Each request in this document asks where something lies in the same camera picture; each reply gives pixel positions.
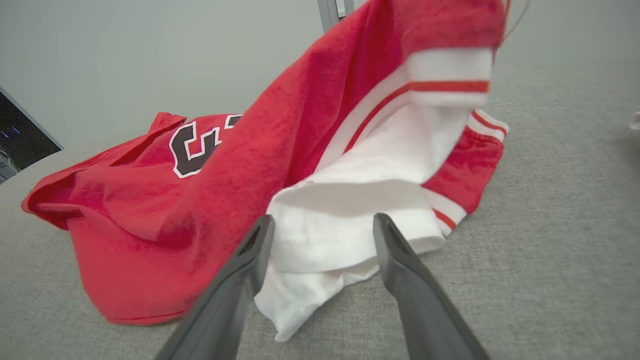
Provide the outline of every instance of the red fabric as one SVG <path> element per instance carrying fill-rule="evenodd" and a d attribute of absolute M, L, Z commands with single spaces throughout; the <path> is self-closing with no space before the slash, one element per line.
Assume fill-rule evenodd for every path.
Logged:
<path fill-rule="evenodd" d="M 465 127 L 460 140 L 438 172 L 422 186 L 444 195 L 462 206 L 467 215 L 473 213 L 498 165 L 504 145 L 500 140 Z M 446 214 L 436 216 L 451 228 L 456 222 Z"/>
<path fill-rule="evenodd" d="M 256 100 L 233 131 L 226 116 L 197 176 L 179 178 L 170 141 L 181 117 L 43 179 L 22 207 L 71 232 L 84 287 L 117 323 L 185 312 L 272 196 L 313 173 L 345 116 L 415 51 L 491 47 L 500 0 L 370 0 L 319 39 Z M 200 142 L 190 143 L 194 154 Z"/>

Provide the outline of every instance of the white stripe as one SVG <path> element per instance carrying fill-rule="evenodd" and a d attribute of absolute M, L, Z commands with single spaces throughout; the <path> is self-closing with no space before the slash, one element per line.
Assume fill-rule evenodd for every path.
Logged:
<path fill-rule="evenodd" d="M 507 125 L 506 123 L 493 118 L 491 115 L 485 113 L 482 110 L 476 110 L 476 113 L 478 115 L 480 115 L 480 117 L 483 118 L 484 121 L 488 122 L 491 125 L 499 126 L 499 127 L 503 128 L 506 131 L 507 134 L 509 133 L 509 125 Z"/>
<path fill-rule="evenodd" d="M 329 141 L 320 162 L 316 167 L 316 171 L 327 167 L 344 153 L 351 138 L 358 130 L 360 124 L 369 115 L 371 110 L 375 108 L 389 94 L 401 88 L 408 82 L 404 67 L 400 66 L 396 71 L 380 81 L 362 100 L 351 110 L 344 118 L 344 121 L 335 132 L 333 138 Z"/>
<path fill-rule="evenodd" d="M 482 125 L 472 114 L 469 114 L 467 118 L 467 126 L 476 133 L 492 136 L 500 140 L 500 142 L 504 141 L 504 133 L 502 131 Z"/>
<path fill-rule="evenodd" d="M 327 167 L 342 156 L 351 138 L 367 118 L 370 112 L 392 92 L 413 81 L 460 81 L 460 80 L 490 80 L 493 66 L 493 52 L 491 49 L 432 49 L 419 51 L 409 56 L 407 63 L 401 65 L 389 76 L 380 81 L 364 98 L 351 110 L 344 119 L 333 138 L 329 141 L 316 171 Z M 427 104 L 437 106 L 469 106 L 471 108 L 484 106 L 486 94 L 460 94 L 436 92 L 431 96 L 422 97 Z M 381 122 L 391 115 L 387 104 L 381 109 Z M 369 134 L 378 125 L 372 124 L 365 128 Z"/>
<path fill-rule="evenodd" d="M 459 224 L 467 215 L 462 206 L 442 194 L 425 188 L 422 189 L 422 193 L 433 209 L 447 215 L 456 224 Z"/>
<path fill-rule="evenodd" d="M 446 222 L 440 219 L 438 219 L 438 226 L 440 226 L 440 230 L 444 236 L 449 236 L 453 232 L 453 229 L 451 229 Z"/>
<path fill-rule="evenodd" d="M 375 114 L 371 121 L 364 127 L 354 145 L 358 145 L 362 140 L 365 140 L 369 134 L 371 134 L 371 131 L 375 130 L 381 122 L 386 121 L 389 116 L 400 110 L 400 108 L 409 102 L 410 98 L 411 94 L 406 92 L 389 101 L 389 103 L 382 107 L 382 109 L 380 109 L 380 111 Z"/>
<path fill-rule="evenodd" d="M 486 104 L 489 95 L 484 92 L 411 91 L 411 101 L 427 106 L 479 108 Z"/>
<path fill-rule="evenodd" d="M 414 81 L 490 80 L 493 50 L 434 49 L 409 55 L 406 68 Z"/>

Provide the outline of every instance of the metal frame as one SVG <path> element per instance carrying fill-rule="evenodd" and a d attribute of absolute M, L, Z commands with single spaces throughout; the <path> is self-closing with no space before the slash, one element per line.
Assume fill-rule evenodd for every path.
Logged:
<path fill-rule="evenodd" d="M 18 110 L 24 114 L 24 116 L 27 117 L 27 119 L 29 119 L 29 121 L 31 121 L 40 131 L 42 131 L 42 133 L 49 138 L 49 140 L 51 140 L 51 142 L 53 142 L 54 144 L 56 144 L 60 150 L 64 150 L 64 146 L 62 146 L 62 144 L 60 144 L 53 136 L 51 136 L 51 134 L 49 134 L 49 132 L 42 127 L 42 125 L 40 125 L 40 123 L 38 123 L 32 116 L 31 114 L 29 114 L 11 95 L 9 95 L 9 93 L 2 87 L 0 86 L 0 92 L 16 107 L 18 108 Z"/>
<path fill-rule="evenodd" d="M 335 0 L 317 0 L 318 1 L 318 10 L 320 10 L 320 21 L 322 21 L 322 29 L 324 33 L 329 32 L 332 27 L 334 27 L 338 22 L 340 22 L 340 17 L 338 16 L 338 5 L 335 3 Z"/>

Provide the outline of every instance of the white fabric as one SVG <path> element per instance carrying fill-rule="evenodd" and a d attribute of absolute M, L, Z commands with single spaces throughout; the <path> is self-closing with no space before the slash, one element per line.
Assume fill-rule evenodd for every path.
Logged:
<path fill-rule="evenodd" d="M 417 253 L 444 244 L 420 185 L 447 159 L 472 108 L 484 105 L 486 94 L 409 91 L 384 106 L 343 154 L 370 112 L 409 80 L 461 80 L 452 75 L 460 72 L 470 81 L 490 77 L 490 51 L 431 52 L 435 55 L 412 56 L 372 89 L 346 117 L 316 172 L 272 198 L 267 210 L 276 223 L 271 259 L 254 300 L 276 327 L 276 341 L 287 341 L 343 287 L 378 271 L 375 213 L 391 216 Z"/>

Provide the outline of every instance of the folded fabric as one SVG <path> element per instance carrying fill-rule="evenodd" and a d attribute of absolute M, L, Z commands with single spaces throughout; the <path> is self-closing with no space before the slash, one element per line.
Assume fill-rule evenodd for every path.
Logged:
<path fill-rule="evenodd" d="M 175 318 L 280 190 L 293 186 L 295 200 L 309 185 L 296 185 L 302 180 L 324 170 L 316 180 L 340 180 L 335 169 L 354 161 L 375 167 L 371 154 L 382 148 L 390 157 L 377 180 L 431 177 L 469 111 L 486 101 L 504 18 L 500 0 L 370 0 L 241 119 L 184 124 L 161 113 L 148 134 L 43 179 L 22 207 L 70 231 L 87 294 L 110 322 Z M 419 133 L 408 135 L 412 129 Z M 423 162 L 404 174 L 418 158 L 389 159 L 407 150 Z M 275 245 L 275 263 L 282 250 Z"/>
<path fill-rule="evenodd" d="M 390 215 L 416 253 L 444 244 L 477 208 L 502 156 L 508 126 L 472 112 L 440 170 L 426 181 L 431 132 L 412 122 L 411 106 L 394 113 L 339 161 L 276 194 L 268 213 L 276 231 L 255 302 L 287 341 L 343 287 L 378 271 L 372 233 L 376 212 Z"/>

